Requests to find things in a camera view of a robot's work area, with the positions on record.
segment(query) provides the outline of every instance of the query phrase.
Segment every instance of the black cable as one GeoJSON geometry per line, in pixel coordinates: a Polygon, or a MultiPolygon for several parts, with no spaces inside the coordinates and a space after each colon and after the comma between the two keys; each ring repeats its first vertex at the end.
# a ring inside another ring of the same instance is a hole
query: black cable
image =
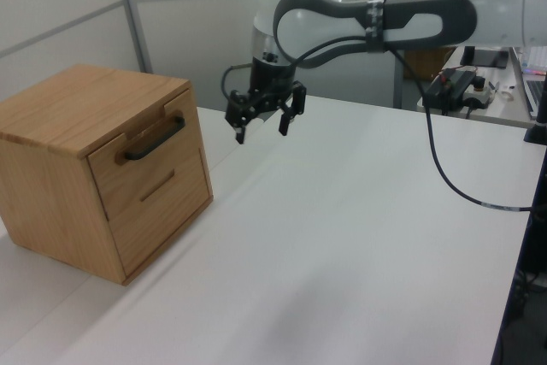
{"type": "Polygon", "coordinates": [[[433,138],[433,126],[431,121],[431,111],[429,109],[429,104],[426,100],[426,92],[424,91],[420,81],[418,80],[418,76],[416,75],[414,69],[410,67],[410,65],[403,59],[403,57],[395,50],[392,46],[389,44],[386,45],[386,48],[395,56],[397,60],[401,62],[401,64],[409,71],[410,75],[412,76],[412,79],[418,86],[418,90],[421,94],[421,100],[424,105],[424,109],[426,111],[426,122],[427,122],[427,134],[429,136],[429,146],[431,148],[431,153],[433,157],[433,161],[435,162],[435,166],[437,167],[437,170],[441,177],[443,178],[444,182],[454,191],[456,194],[458,194],[460,197],[465,198],[466,200],[470,201],[471,203],[480,205],[481,207],[486,207],[488,209],[499,209],[502,211],[511,211],[511,212],[538,212],[543,211],[547,209],[547,205],[542,205],[538,207],[507,207],[497,204],[490,204],[486,203],[484,201],[480,201],[476,198],[473,198],[466,194],[465,192],[461,191],[459,188],[457,188],[452,182],[449,180],[449,178],[444,173],[443,168],[440,165],[440,162],[438,161],[437,157],[437,150],[435,149],[435,140],[433,138]]]}
{"type": "Polygon", "coordinates": [[[469,106],[469,110],[468,110],[468,113],[465,115],[465,120],[469,120],[469,116],[471,115],[471,112],[475,110],[475,107],[473,106],[473,104],[471,104],[469,106]]]}

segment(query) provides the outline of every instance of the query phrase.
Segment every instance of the drawer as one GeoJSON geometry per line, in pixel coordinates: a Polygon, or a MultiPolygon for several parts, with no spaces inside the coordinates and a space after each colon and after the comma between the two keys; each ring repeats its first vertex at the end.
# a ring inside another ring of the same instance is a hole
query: drawer
{"type": "Polygon", "coordinates": [[[129,275],[210,195],[200,150],[179,163],[158,190],[110,222],[121,264],[129,275]]]}
{"type": "Polygon", "coordinates": [[[127,274],[212,196],[191,92],[163,111],[134,137],[127,130],[88,156],[127,274]]]}

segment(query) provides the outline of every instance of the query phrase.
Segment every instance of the wooden drawer box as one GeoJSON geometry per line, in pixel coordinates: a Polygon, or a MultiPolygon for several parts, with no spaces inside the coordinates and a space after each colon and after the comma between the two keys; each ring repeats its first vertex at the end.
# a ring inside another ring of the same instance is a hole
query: wooden drawer box
{"type": "Polygon", "coordinates": [[[212,199],[188,80],[78,65],[0,103],[18,245],[126,285],[212,199]]]}

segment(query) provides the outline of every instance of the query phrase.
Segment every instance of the table surface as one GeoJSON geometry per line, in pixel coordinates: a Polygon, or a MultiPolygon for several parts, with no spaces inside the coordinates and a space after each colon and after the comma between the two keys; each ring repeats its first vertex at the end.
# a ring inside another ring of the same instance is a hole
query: table surface
{"type": "MultiPolygon", "coordinates": [[[[463,47],[458,47],[446,62],[444,68],[459,67],[462,54],[463,47]]],[[[462,70],[465,69],[474,70],[474,67],[462,68],[462,70]]],[[[488,82],[493,85],[499,83],[499,87],[498,91],[494,93],[493,100],[491,100],[488,108],[474,110],[469,116],[470,120],[524,128],[533,125],[534,121],[531,120],[526,106],[523,84],[517,79],[515,70],[520,70],[520,65],[513,49],[510,51],[509,62],[505,69],[478,68],[477,75],[484,77],[487,85],[488,82]]],[[[416,104],[416,109],[422,113],[425,111],[421,99],[416,104]]],[[[440,110],[432,110],[432,113],[440,114],[440,110]]],[[[464,107],[459,111],[449,112],[449,115],[463,119],[467,113],[468,108],[464,107]]]]}
{"type": "MultiPolygon", "coordinates": [[[[422,114],[309,97],[278,122],[209,158],[215,201],[127,288],[0,238],[0,363],[490,364],[527,215],[450,191],[422,114]]],[[[461,189],[531,203],[523,129],[433,125],[461,189]]]]}

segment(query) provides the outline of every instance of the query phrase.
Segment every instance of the drawer handle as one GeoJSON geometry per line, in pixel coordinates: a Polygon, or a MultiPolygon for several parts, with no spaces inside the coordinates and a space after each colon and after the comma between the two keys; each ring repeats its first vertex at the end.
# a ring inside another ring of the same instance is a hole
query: drawer handle
{"type": "Polygon", "coordinates": [[[145,158],[147,155],[149,155],[152,151],[157,149],[160,145],[168,141],[172,136],[174,136],[177,132],[185,128],[185,119],[184,117],[177,115],[174,117],[174,127],[169,129],[167,132],[165,132],[160,138],[149,144],[148,146],[144,147],[141,151],[126,151],[124,153],[124,157],[127,160],[131,161],[137,161],[142,158],[145,158]]]}

